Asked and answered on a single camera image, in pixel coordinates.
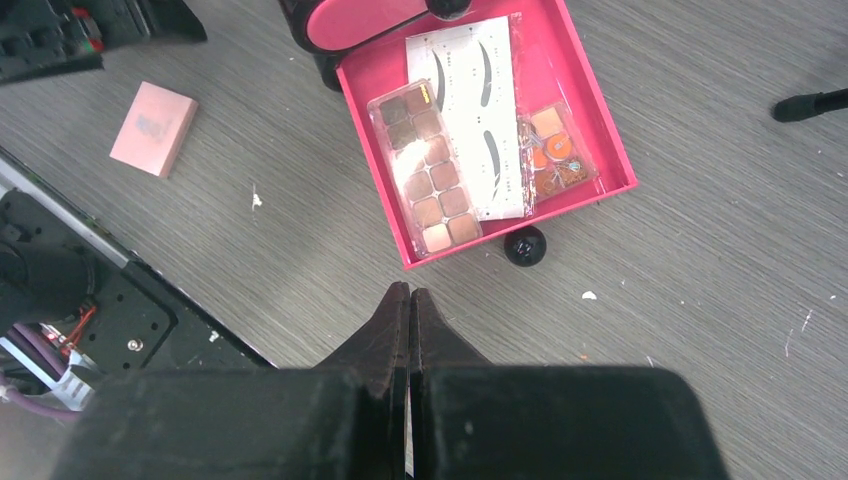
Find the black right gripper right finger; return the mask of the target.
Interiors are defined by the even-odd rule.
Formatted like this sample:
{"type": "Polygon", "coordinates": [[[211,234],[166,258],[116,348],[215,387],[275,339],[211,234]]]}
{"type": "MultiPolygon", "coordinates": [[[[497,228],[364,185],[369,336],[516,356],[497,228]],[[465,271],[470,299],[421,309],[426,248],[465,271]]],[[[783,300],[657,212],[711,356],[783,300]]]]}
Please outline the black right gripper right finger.
{"type": "Polygon", "coordinates": [[[417,479],[725,479],[702,405],[677,373],[635,365],[497,365],[429,291],[410,307],[417,479]]]}

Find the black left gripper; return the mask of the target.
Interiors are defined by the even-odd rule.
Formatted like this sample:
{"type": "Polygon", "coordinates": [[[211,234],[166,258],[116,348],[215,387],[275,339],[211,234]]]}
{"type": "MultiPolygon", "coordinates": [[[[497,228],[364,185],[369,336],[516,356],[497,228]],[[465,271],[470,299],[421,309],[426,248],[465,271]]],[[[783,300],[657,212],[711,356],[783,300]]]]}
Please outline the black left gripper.
{"type": "Polygon", "coordinates": [[[183,1],[3,1],[1,83],[98,70],[106,52],[122,47],[206,40],[183,1]]]}

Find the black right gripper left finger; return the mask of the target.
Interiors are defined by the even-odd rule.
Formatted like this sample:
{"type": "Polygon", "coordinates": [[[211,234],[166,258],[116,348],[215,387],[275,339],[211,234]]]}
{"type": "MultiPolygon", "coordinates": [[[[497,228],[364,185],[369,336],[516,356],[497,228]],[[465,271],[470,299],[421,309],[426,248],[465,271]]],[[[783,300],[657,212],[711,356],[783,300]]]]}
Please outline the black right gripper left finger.
{"type": "Polygon", "coordinates": [[[311,368],[143,370],[108,380],[56,479],[403,479],[411,292],[311,368]]]}

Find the long eyeshadow palette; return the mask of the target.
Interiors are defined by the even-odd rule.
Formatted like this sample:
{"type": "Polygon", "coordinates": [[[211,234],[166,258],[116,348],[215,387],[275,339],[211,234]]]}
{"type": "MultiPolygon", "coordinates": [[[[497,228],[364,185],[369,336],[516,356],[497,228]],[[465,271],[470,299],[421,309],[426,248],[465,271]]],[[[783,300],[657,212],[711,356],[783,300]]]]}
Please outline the long eyeshadow palette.
{"type": "Polygon", "coordinates": [[[482,236],[477,212],[429,81],[368,104],[381,154],[418,260],[482,236]]]}

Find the small eyeshadow palette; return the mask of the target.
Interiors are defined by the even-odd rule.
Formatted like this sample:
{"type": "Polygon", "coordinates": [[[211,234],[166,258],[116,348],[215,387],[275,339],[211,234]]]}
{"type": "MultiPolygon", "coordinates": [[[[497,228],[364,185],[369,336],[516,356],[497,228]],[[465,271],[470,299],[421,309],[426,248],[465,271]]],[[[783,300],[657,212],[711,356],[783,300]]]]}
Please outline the small eyeshadow palette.
{"type": "Polygon", "coordinates": [[[519,119],[521,153],[532,174],[535,201],[594,180],[598,170],[565,101],[519,119]]]}

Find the black drawer organizer cabinet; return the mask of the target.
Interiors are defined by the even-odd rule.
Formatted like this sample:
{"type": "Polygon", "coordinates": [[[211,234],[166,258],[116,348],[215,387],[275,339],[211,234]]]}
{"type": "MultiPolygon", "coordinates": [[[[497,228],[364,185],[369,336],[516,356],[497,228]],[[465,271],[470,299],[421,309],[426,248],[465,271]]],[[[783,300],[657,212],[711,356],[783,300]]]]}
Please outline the black drawer organizer cabinet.
{"type": "Polygon", "coordinates": [[[336,70],[351,51],[422,17],[454,21],[470,0],[282,0],[295,42],[312,55],[326,87],[342,90],[336,70]]]}

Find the false eyelash card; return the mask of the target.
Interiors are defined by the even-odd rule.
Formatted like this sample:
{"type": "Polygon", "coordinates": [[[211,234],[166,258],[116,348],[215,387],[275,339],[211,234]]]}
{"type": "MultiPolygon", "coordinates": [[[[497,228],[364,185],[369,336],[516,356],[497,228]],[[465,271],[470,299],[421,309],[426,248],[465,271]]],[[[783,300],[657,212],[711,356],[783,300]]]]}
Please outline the false eyelash card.
{"type": "Polygon", "coordinates": [[[481,221],[521,218],[530,208],[513,71],[519,21],[512,14],[405,39],[407,77],[430,82],[481,221]]]}

